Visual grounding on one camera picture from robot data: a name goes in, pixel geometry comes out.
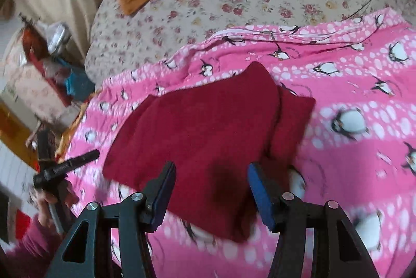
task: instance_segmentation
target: red object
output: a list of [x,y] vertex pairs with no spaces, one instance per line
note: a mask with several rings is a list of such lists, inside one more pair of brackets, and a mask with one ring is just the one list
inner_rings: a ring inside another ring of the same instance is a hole
[[287,188],[315,99],[276,86],[253,62],[240,75],[202,87],[149,96],[126,120],[103,174],[136,190],[177,167],[168,209],[221,238],[249,237],[256,208],[247,181],[251,162]]
[[19,241],[23,238],[24,234],[26,233],[26,230],[28,229],[30,225],[30,217],[26,214],[24,214],[19,209],[16,212],[16,232],[15,236],[16,239]]

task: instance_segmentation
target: white wall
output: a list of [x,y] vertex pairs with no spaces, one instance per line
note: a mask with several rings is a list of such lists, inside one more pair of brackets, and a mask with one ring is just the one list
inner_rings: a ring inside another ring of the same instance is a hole
[[[22,23],[17,18],[10,21],[0,21],[0,61],[3,58],[3,53],[12,35],[21,27]],[[3,91],[5,85],[6,81],[0,77],[0,93]],[[21,107],[22,104],[16,103],[18,109],[25,112],[26,121],[32,122],[34,119],[32,112],[27,108],[28,111],[25,111],[25,108]],[[14,207],[31,217],[36,213],[36,209],[27,203],[28,184],[33,182],[34,174],[35,170],[21,161],[0,141],[0,190],[10,197],[11,204]],[[4,249],[8,248],[1,240],[0,245]]]
[[[28,203],[28,187],[33,183],[35,170],[21,161],[0,141],[0,190],[10,197],[11,211],[19,209],[30,217],[37,211]],[[10,248],[0,240],[4,250]]]

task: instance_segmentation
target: blue gripper pad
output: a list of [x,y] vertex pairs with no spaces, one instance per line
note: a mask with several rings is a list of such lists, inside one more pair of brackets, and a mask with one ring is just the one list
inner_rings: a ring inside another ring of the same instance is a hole
[[276,225],[273,218],[273,203],[261,177],[264,177],[264,175],[258,164],[251,163],[248,166],[248,182],[251,192],[253,193],[263,224],[272,230]]

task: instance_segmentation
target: pink blanket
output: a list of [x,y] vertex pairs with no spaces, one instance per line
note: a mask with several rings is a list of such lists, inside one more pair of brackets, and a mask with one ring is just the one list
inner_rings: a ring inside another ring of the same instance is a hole
[[[90,201],[107,205],[131,193],[101,170],[117,131],[148,95],[232,77],[259,61],[276,83],[317,100],[294,162],[303,177],[294,192],[303,195],[304,181],[305,201],[337,200],[351,220],[372,216],[362,229],[371,231],[364,236],[376,268],[382,277],[399,277],[416,250],[415,33],[389,8],[317,26],[232,28],[182,47],[167,61],[110,77],[67,154],[101,152],[95,164],[69,176],[81,198],[74,213]],[[112,239],[118,257],[115,232]],[[159,278],[267,277],[277,239],[260,220],[245,244],[213,239],[169,212],[149,235]],[[305,276],[312,243],[309,234]]]

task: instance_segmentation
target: person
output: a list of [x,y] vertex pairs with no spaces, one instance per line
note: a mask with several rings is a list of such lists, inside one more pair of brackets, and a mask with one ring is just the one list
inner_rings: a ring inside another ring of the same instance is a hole
[[[70,208],[78,203],[79,198],[67,185],[66,205]],[[5,266],[12,278],[43,278],[62,242],[62,236],[56,232],[49,212],[49,203],[56,203],[57,198],[46,191],[34,191],[31,195],[39,213],[32,219],[26,234],[15,247],[5,253]]]

